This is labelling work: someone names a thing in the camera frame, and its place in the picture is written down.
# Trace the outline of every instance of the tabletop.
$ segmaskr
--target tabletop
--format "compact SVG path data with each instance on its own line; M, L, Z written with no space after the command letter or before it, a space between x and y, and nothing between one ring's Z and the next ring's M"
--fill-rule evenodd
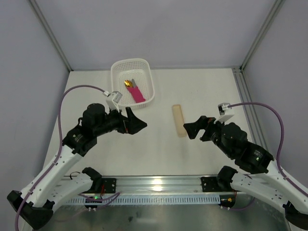
M218 174L224 165L238 169L212 142L201 142L188 136L179 138L172 114L172 105L181 104L185 123L195 122L201 115L219 117L217 105L239 103L240 96L230 68L152 70L154 100L134 114L148 124L135 135L116 131L98 138L85 157L69 171L92 167L107 176L210 175ZM111 91L110 71L71 72L66 90L76 85L93 85ZM91 103L107 108L106 97L94 89L76 89L67 94L62 105L63 136L76 126L79 117ZM234 122L248 133L242 107L235 107ZM55 124L46 155L46 165L59 148L59 131Z

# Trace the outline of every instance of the pink handle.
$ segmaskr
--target pink handle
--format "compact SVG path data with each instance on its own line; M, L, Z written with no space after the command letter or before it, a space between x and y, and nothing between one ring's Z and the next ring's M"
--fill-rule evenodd
M141 103L145 101L145 98L141 94L138 87L134 88L127 88L127 90L131 93L132 97L134 98L136 103Z

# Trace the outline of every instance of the plastic basket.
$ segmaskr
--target plastic basket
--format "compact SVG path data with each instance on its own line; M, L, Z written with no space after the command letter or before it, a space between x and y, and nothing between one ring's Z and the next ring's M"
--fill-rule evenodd
M126 89L124 81L134 79L141 91L144 102L136 103ZM123 94L119 108L140 109L146 107L154 98L155 91L149 63L144 59L125 59L114 63L111 67L111 88Z

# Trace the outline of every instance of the gray wall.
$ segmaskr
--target gray wall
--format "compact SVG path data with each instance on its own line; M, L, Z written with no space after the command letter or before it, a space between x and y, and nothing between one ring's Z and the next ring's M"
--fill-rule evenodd
M274 0L37 0L73 69L240 65Z
M68 71L26 0L0 1L0 229L12 231L6 200L41 170Z
M287 0L248 64L246 74L254 101L268 103L281 114L285 142L281 163L308 186L308 1ZM270 149L280 139L277 119L259 110Z

